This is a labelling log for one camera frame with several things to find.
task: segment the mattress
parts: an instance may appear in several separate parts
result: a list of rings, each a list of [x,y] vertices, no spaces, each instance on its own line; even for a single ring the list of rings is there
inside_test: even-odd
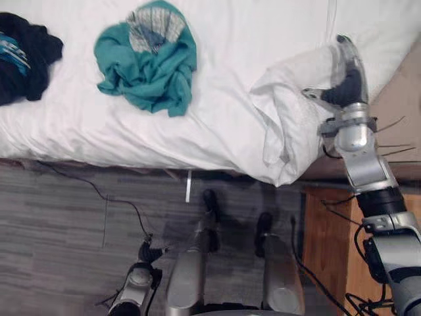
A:
[[[421,30],[417,0],[169,1],[185,16],[198,58],[187,113],[170,118],[166,111],[141,111],[96,86],[103,75],[93,55],[95,40],[144,2],[2,0],[2,11],[46,25],[64,48],[40,101],[0,107],[0,157],[234,170],[276,186],[288,184],[314,158],[309,155],[308,163],[292,172],[285,172],[291,161],[263,159],[267,125],[250,90],[265,70],[345,34],[360,51],[373,98]],[[290,123],[283,124],[288,130]],[[305,148],[298,152],[307,155]]]

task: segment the teal cloth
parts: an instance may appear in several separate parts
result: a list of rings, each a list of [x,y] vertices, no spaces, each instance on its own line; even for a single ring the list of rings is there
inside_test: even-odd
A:
[[[165,1],[145,7],[160,7],[183,18]],[[101,92],[123,95],[131,104],[155,113],[168,109],[168,115],[184,115],[191,101],[192,72],[196,70],[196,44],[187,25],[174,43],[165,42],[155,52],[134,51],[130,26],[120,23],[107,28],[97,40],[94,53],[105,75],[98,84]]]

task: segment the gray carpet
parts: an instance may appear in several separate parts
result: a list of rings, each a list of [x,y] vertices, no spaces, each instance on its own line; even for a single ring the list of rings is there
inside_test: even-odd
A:
[[[96,183],[108,198],[134,202],[146,229],[155,235],[154,245],[171,246],[172,251],[156,262],[164,275],[152,316],[163,315],[168,276],[204,210],[205,188],[216,191],[223,212],[222,247],[207,265],[206,302],[260,305],[263,261],[253,255],[256,220],[262,211],[271,211],[276,231],[288,241],[289,217],[303,217],[303,197],[291,186],[275,189],[249,179],[210,180],[193,173],[187,204],[185,179],[161,172],[60,170]],[[0,166],[1,315],[106,315],[106,309],[93,304],[121,286],[141,241],[129,205],[103,201],[89,184],[45,168]],[[305,284],[306,315],[335,315],[325,297]]]

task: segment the wooden nightstand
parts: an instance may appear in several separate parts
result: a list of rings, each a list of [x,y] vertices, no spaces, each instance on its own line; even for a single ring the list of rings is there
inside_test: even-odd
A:
[[[346,302],[345,293],[352,293],[363,299],[380,299],[382,286],[372,279],[366,263],[357,253],[354,233],[358,226],[326,210],[321,199],[338,201],[351,197],[346,190],[307,188],[304,238],[304,264],[315,273],[326,288],[343,303],[349,311],[354,311]],[[404,194],[407,209],[420,222],[421,196]],[[361,223],[362,211],[357,199],[332,207],[338,213]],[[359,242],[367,238],[365,231],[359,234]],[[379,315],[392,315],[390,309],[377,309]]]

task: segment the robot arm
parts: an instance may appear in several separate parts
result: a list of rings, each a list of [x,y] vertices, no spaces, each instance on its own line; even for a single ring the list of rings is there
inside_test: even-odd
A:
[[[372,237],[364,241],[366,262],[373,278],[388,283],[398,315],[421,315],[421,233],[408,212],[387,161],[376,152],[376,121],[369,117],[364,69],[351,40],[338,36],[345,60],[344,81],[330,90],[305,89],[309,99],[339,107],[320,132],[334,137],[348,179],[364,214],[362,224]]]
[[[162,271],[154,269],[151,264],[163,253],[162,249],[151,248],[150,238],[142,243],[137,263],[129,268],[124,285],[111,305],[109,316],[147,315],[162,278]]]

